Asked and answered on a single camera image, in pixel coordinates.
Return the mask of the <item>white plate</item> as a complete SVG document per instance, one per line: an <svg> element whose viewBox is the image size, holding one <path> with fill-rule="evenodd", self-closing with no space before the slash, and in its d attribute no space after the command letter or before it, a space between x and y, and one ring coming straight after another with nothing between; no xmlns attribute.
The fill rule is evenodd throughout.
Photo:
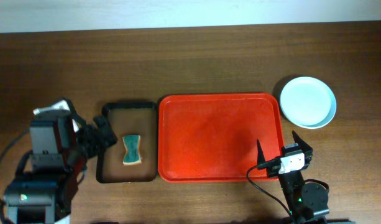
<svg viewBox="0 0 381 224"><path fill-rule="evenodd" d="M323 112L313 111L302 117L299 126L306 129L318 129L329 124L335 117L337 111L336 105L325 108Z"/></svg>

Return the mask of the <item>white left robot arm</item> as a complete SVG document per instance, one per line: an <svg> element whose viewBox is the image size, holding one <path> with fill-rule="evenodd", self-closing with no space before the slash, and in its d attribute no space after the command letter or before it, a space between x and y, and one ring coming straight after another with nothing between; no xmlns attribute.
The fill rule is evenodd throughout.
<svg viewBox="0 0 381 224"><path fill-rule="evenodd" d="M70 114L40 114L32 120L32 150L24 154L4 192L9 222L56 223L71 215L87 161L117 142L104 116L93 121L75 131Z"/></svg>

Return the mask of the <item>light blue plate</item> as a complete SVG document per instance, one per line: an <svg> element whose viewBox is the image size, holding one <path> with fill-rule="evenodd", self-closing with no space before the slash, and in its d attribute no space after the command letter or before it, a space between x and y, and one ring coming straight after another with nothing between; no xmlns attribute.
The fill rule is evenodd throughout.
<svg viewBox="0 0 381 224"><path fill-rule="evenodd" d="M330 87L313 77L297 77L283 87L280 97L280 107L284 116L293 124L299 126L302 117L317 110L336 105L336 97Z"/></svg>

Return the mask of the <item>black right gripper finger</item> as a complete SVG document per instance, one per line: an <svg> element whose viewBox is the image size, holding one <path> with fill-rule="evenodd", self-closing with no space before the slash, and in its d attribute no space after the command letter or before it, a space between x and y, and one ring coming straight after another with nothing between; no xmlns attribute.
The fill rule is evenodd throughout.
<svg viewBox="0 0 381 224"><path fill-rule="evenodd" d="M259 140L257 140L257 151L257 165L262 165L265 163L265 157Z"/></svg>
<svg viewBox="0 0 381 224"><path fill-rule="evenodd" d="M301 150L303 151L305 155L305 161L311 162L312 156L313 156L313 148L309 144L307 144L304 140L302 140L302 138L299 137L299 135L295 131L292 131L292 136L293 136L294 142L301 147Z"/></svg>

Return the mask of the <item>green and yellow sponge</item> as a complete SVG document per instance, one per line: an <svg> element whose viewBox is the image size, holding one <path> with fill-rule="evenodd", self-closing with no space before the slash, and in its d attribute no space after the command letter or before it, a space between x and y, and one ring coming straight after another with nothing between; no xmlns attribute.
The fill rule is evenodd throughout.
<svg viewBox="0 0 381 224"><path fill-rule="evenodd" d="M140 156L140 136L126 135L122 138L126 153L123 158L124 166L132 166L142 163Z"/></svg>

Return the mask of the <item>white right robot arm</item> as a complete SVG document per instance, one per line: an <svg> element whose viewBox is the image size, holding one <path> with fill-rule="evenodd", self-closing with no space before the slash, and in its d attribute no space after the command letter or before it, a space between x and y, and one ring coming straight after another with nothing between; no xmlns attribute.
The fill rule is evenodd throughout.
<svg viewBox="0 0 381 224"><path fill-rule="evenodd" d="M327 223L329 185L320 180L303 178L301 172L309 167L313 148L295 131L292 135L294 143L282 147L282 155L269 161L265 160L262 146L257 141L257 164L247 171L247 180L277 201L288 213L290 223ZM279 179L286 204L255 185L249 177L254 169L266 170L267 177Z"/></svg>

